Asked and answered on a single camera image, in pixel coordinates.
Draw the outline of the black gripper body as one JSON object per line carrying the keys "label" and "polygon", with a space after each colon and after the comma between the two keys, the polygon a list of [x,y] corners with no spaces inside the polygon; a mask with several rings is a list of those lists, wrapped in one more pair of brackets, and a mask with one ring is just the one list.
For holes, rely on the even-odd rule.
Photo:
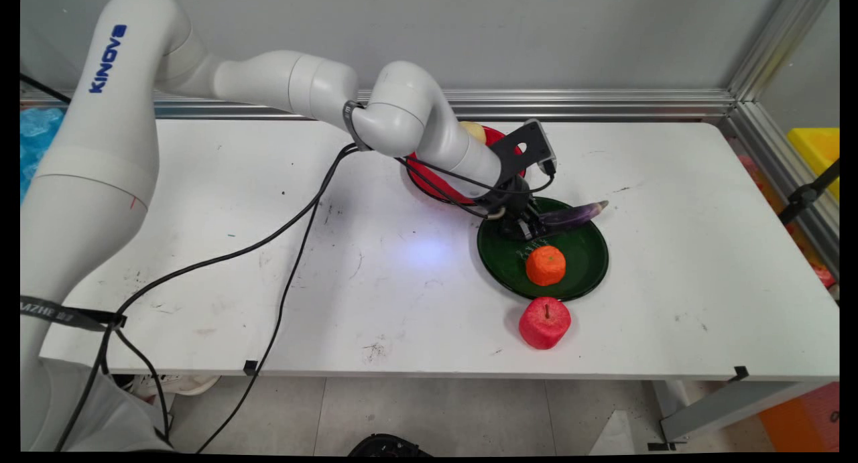
{"label": "black gripper body", "polygon": [[523,176],[514,175],[509,181],[499,186],[500,191],[486,192],[479,198],[479,206],[489,214],[502,212],[497,220],[491,220],[490,225],[499,236],[515,241],[524,241],[520,228],[520,215],[532,212],[534,198],[530,186]]}

